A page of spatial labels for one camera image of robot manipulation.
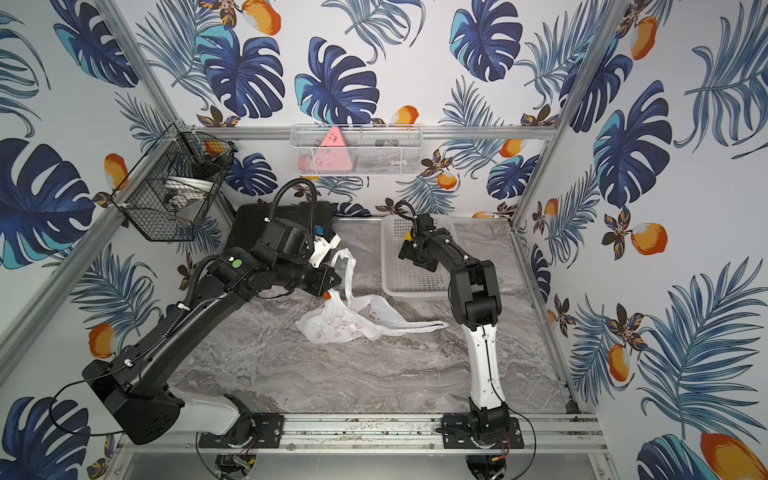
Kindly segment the white plastic bag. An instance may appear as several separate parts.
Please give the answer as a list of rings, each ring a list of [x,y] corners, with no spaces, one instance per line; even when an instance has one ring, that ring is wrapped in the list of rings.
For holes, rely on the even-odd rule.
[[[443,330],[448,323],[440,320],[407,321],[384,297],[371,294],[355,296],[352,291],[356,259],[348,249],[337,251],[331,260],[344,267],[343,291],[331,289],[324,304],[305,313],[295,322],[297,329],[313,344],[347,343],[358,338],[370,341],[381,337]]]

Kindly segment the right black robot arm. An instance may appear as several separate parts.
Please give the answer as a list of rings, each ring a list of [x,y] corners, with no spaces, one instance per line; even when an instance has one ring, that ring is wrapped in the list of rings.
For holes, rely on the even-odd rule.
[[[488,443],[509,429],[509,405],[501,386],[496,345],[502,301],[495,265],[470,255],[447,229],[435,225],[430,214],[418,214],[408,202],[398,201],[395,212],[411,223],[398,258],[430,272],[443,267],[449,274],[451,312],[465,334],[469,352],[469,431],[476,441]]]

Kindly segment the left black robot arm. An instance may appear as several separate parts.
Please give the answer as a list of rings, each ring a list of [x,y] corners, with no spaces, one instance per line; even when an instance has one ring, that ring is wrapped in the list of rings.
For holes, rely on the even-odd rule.
[[[342,278],[326,264],[316,221],[315,184],[296,178],[276,193],[264,229],[249,249],[232,247],[201,260],[186,296],[135,345],[110,361],[94,360],[83,380],[135,445],[171,433],[214,437],[231,448],[259,440],[260,419],[237,397],[204,397],[172,388],[177,368],[227,317],[254,298],[295,291],[322,297]]]

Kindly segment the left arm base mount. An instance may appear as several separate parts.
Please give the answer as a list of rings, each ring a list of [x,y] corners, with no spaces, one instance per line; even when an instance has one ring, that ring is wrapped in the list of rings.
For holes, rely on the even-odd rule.
[[[276,413],[243,414],[226,433],[203,433],[196,446],[203,449],[277,449],[283,435],[285,417]]]

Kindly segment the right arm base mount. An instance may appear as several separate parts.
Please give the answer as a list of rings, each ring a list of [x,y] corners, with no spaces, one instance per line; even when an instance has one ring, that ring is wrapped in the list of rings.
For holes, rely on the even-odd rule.
[[[513,416],[487,419],[472,412],[445,414],[435,432],[445,449],[521,450],[525,446]]]

